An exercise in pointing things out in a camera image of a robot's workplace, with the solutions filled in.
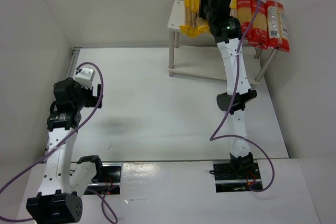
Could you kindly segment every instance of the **table top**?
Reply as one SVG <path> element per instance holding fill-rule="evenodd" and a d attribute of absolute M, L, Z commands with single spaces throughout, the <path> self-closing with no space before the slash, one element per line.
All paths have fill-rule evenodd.
<path fill-rule="evenodd" d="M 106 200 L 119 224 L 319 224 L 298 160 L 276 159 L 273 163 L 275 181 L 263 193 L 216 193 L 210 161 L 124 163 L 120 195 L 108 195 Z M 266 185 L 271 178 L 269 163 L 259 160 L 258 164 Z M 44 168 L 44 164 L 33 168 L 18 218 L 29 217 L 26 199 L 36 196 Z M 108 223 L 97 196 L 84 195 L 82 200 L 79 223 Z"/>
<path fill-rule="evenodd" d="M 104 162 L 230 159 L 230 142 L 209 138 L 224 114 L 216 96 L 226 82 L 175 74 L 168 48 L 81 49 L 77 65 L 92 61 L 104 77 L 103 107 L 78 133 L 72 154 L 99 155 Z M 96 75 L 94 87 L 99 83 Z M 288 153 L 265 84 L 247 104 L 248 137 L 271 158 Z M 82 118 L 92 109 L 84 108 Z M 224 125 L 221 134 L 231 131 Z M 254 158 L 265 158 L 253 146 Z"/>
<path fill-rule="evenodd" d="M 180 32 L 180 26 L 185 24 L 184 19 L 184 1 L 175 0 L 167 25 L 168 29 L 170 31 Z"/>

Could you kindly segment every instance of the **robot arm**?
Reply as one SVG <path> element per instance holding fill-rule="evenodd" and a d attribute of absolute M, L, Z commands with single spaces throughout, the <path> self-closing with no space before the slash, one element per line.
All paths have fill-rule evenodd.
<path fill-rule="evenodd" d="M 58 142 L 79 125 L 80 110 L 84 106 L 96 106 L 98 97 L 93 96 L 92 87 L 94 75 L 94 70 L 83 68 L 76 73 L 75 79 L 67 78 L 54 85 L 56 101 L 50 107 L 47 121 L 49 151 L 57 148 Z M 70 177 L 71 155 L 76 138 L 77 133 L 47 159 L 38 194 L 27 201 L 26 208 L 38 224 L 78 222 L 82 215 L 81 198 L 90 181 L 101 173 L 100 158 L 87 156 L 77 162 L 76 170 Z"/>
<path fill-rule="evenodd" d="M 239 82 L 227 122 L 230 129 L 234 131 L 233 134 L 246 137 L 245 107 L 248 101 L 257 96 L 257 93 L 251 89 L 248 83 L 243 52 L 242 50 L 237 52 L 242 31 L 239 20 L 230 16 L 230 2 L 231 0 L 201 0 L 198 15 L 208 21 L 210 32 L 222 54 L 227 77 L 227 92 L 217 96 L 217 104 L 224 112 L 229 109 L 234 92 L 237 77 L 237 57 L 239 57 Z M 253 164 L 249 144 L 242 139 L 233 139 L 230 156 L 231 167 L 237 175 L 246 172 Z"/>

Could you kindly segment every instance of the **red wire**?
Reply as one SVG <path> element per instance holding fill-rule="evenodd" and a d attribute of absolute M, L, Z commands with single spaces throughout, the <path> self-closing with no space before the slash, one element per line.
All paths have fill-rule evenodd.
<path fill-rule="evenodd" d="M 256 176 L 250 170 L 248 171 L 248 173 L 250 173 L 252 175 L 252 177 L 253 177 L 253 182 L 251 184 L 251 185 L 253 185 L 256 182 L 257 178 L 256 178 Z"/>
<path fill-rule="evenodd" d="M 106 174 L 104 175 L 104 177 L 105 177 L 105 189 L 107 189 L 107 176 L 106 176 Z"/>
<path fill-rule="evenodd" d="M 111 175 L 109 174 L 109 177 L 110 177 L 110 181 L 111 181 L 111 187 L 113 186 L 113 183 L 112 183 L 112 177 Z"/>

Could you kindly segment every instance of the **pasta package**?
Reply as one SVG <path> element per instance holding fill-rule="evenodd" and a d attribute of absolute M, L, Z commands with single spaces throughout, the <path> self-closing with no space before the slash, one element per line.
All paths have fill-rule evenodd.
<path fill-rule="evenodd" d="M 251 0 L 237 0 L 237 18 L 239 19 L 241 32 L 244 33 L 252 20 Z M 250 40 L 252 30 L 250 29 L 246 38 Z"/>
<path fill-rule="evenodd" d="M 257 11 L 257 5 L 257 0 L 251 0 L 252 16 Z M 268 49 L 266 4 L 264 2 L 261 2 L 259 12 L 253 22 L 252 38 L 249 40 L 249 45 L 261 49 Z"/>
<path fill-rule="evenodd" d="M 284 12 L 284 6 L 278 3 L 278 13 L 280 18 L 280 35 L 282 39 L 281 46 L 279 50 L 289 52 L 289 39 L 288 39 L 288 32 L 287 32 L 287 22 Z"/>
<path fill-rule="evenodd" d="M 268 0 L 266 1 L 267 17 L 268 17 L 268 46 L 271 48 L 280 47 L 282 44 L 280 17 L 278 12 L 278 3 Z"/>

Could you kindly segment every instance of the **small white table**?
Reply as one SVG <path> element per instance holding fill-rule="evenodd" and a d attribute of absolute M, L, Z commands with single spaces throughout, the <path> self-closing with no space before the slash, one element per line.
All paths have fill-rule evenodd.
<path fill-rule="evenodd" d="M 180 26 L 185 24 L 184 1 L 174 2 L 170 19 L 169 30 L 169 76 L 174 73 L 187 74 L 192 76 L 207 77 L 218 80 L 226 80 L 226 73 L 221 53 L 213 47 L 191 47 L 179 46 Z M 243 55 L 247 79 L 255 88 L 260 84 L 267 68 L 273 61 L 278 50 L 274 49 L 267 61 L 260 66 L 259 57 L 262 50 L 253 47 L 243 46 Z"/>

